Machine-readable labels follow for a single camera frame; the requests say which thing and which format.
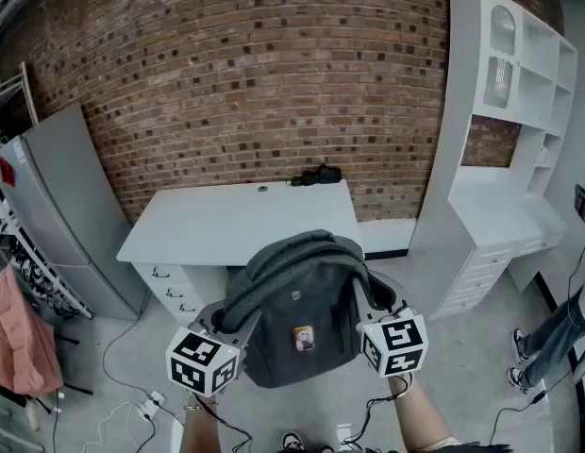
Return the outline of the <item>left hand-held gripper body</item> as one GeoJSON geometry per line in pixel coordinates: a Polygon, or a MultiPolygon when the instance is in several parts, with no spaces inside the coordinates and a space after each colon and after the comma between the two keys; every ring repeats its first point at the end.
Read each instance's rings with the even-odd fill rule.
{"type": "Polygon", "coordinates": [[[169,381],[202,397],[222,391],[239,374],[246,356],[248,325],[234,333],[221,330],[222,301],[204,307],[187,327],[180,327],[166,349],[169,381]]]}

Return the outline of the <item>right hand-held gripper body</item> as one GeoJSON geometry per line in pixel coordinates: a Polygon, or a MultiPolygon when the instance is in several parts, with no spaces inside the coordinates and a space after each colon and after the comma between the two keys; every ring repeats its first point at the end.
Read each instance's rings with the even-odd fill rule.
{"type": "Polygon", "coordinates": [[[421,369],[428,350],[424,316],[408,304],[397,281],[377,271],[368,278],[366,294],[374,311],[372,321],[356,325],[360,353],[382,378],[421,369]]]}

